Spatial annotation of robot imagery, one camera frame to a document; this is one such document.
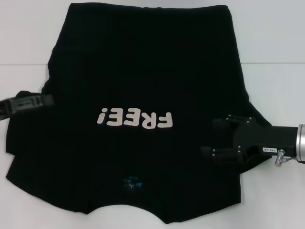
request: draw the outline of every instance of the white table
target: white table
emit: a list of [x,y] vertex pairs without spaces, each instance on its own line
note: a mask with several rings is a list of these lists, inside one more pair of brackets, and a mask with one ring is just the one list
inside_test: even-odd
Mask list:
[[[105,3],[194,8],[228,5],[234,21],[251,102],[274,125],[305,123],[305,2],[302,0],[104,0]],[[0,100],[20,90],[39,92],[64,22],[68,0],[0,1]],[[0,122],[1,229],[303,229],[305,165],[278,169],[268,160],[241,175],[242,204],[165,225],[130,206],[99,208],[89,215],[56,208],[15,187],[5,176],[8,121]]]

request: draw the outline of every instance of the metal cylinder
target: metal cylinder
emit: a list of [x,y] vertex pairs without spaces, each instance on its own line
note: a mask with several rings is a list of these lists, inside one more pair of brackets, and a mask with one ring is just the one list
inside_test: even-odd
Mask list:
[[296,135],[296,158],[305,161],[305,125],[300,124]]
[[275,161],[275,166],[276,167],[281,167],[282,166],[282,160],[285,156],[285,151],[280,149],[278,152],[277,152],[277,157],[276,157],[276,161]]

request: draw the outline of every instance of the white lettering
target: white lettering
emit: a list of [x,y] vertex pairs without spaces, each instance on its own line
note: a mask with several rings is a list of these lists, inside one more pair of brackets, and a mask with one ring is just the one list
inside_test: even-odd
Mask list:
[[[107,112],[107,108],[103,108],[102,112]],[[97,124],[102,124],[105,118],[105,113],[100,113],[99,118],[97,119]]]
[[126,118],[131,118],[132,121],[125,120],[124,125],[132,125],[132,126],[138,126],[140,122],[140,115],[141,115],[141,110],[138,108],[129,108],[129,112],[134,112],[134,114],[127,114]]
[[123,109],[122,108],[112,108],[111,112],[116,112],[116,114],[110,114],[109,118],[116,119],[116,121],[108,121],[107,125],[119,126],[123,124]]
[[150,118],[147,113],[142,113],[142,117],[145,118],[145,120],[142,123],[142,126],[145,129],[154,129],[156,127],[157,122],[157,114],[155,112],[152,112],[152,117]]
[[170,112],[166,113],[166,117],[159,117],[160,121],[165,121],[166,123],[159,123],[159,128],[169,128],[173,126],[172,114]]

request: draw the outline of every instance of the white background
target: white background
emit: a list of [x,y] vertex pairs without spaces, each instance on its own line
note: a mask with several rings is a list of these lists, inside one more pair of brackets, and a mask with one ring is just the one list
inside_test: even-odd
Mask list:
[[[141,7],[228,5],[247,91],[273,125],[305,123],[305,2],[303,0],[104,0]],[[0,100],[39,92],[64,22],[68,0],[0,0]],[[242,204],[184,223],[165,225],[151,213],[109,206],[89,215],[56,208],[5,176],[8,121],[0,122],[1,229],[303,229],[305,165],[274,167],[274,158],[241,175]]]

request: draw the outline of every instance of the small logo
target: small logo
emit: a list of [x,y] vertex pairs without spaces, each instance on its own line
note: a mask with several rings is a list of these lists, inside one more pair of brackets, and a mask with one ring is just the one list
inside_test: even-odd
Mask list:
[[128,191],[134,192],[136,189],[142,187],[143,183],[139,181],[139,178],[136,176],[129,176],[127,179],[123,180],[123,187]]

